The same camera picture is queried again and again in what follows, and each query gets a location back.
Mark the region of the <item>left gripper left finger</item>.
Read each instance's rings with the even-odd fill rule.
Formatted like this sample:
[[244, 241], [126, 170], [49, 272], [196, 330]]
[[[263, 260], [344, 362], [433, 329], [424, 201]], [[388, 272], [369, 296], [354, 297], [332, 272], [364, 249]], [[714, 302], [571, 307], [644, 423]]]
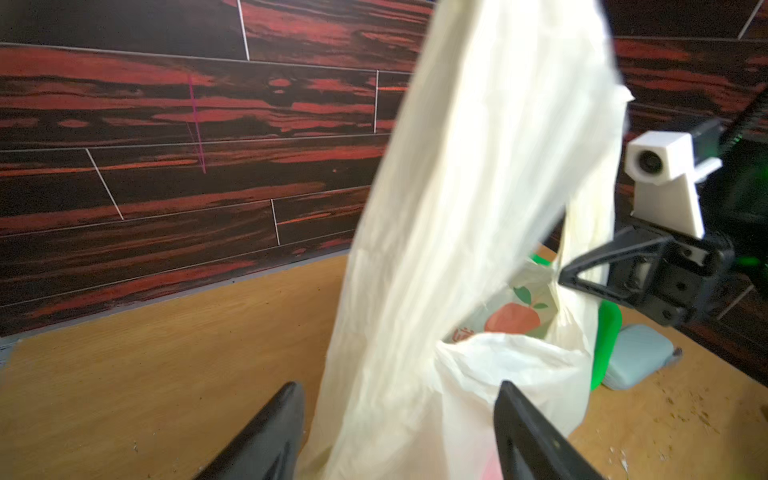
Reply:
[[305, 393], [288, 382], [197, 475], [199, 479], [292, 479], [304, 434]]

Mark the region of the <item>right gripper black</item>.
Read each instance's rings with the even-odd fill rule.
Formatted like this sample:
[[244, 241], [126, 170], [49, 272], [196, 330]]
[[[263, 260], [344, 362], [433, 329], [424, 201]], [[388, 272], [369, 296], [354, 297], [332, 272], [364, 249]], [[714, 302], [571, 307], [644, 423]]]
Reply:
[[662, 325], [700, 317], [732, 271], [767, 293], [767, 143], [748, 131], [767, 114], [761, 91], [722, 126], [722, 167], [697, 185], [705, 236], [694, 239], [636, 219], [562, 267], [560, 286], [636, 310]]

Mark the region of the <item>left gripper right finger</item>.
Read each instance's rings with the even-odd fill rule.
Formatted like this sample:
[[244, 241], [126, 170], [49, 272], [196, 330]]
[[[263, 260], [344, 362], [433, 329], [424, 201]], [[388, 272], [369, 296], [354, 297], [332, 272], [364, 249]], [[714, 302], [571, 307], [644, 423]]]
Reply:
[[508, 380], [501, 383], [493, 420], [503, 479], [602, 479], [600, 473]]

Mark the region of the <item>white plastic bag orange print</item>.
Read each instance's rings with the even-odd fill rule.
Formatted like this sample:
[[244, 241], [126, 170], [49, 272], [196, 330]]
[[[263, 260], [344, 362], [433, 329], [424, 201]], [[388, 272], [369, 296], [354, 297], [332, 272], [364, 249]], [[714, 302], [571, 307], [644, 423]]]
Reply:
[[556, 224], [606, 243], [631, 100], [597, 1], [441, 1], [354, 236], [301, 479], [479, 479], [514, 383], [563, 435], [588, 408], [599, 300], [545, 274], [546, 335], [449, 337]]

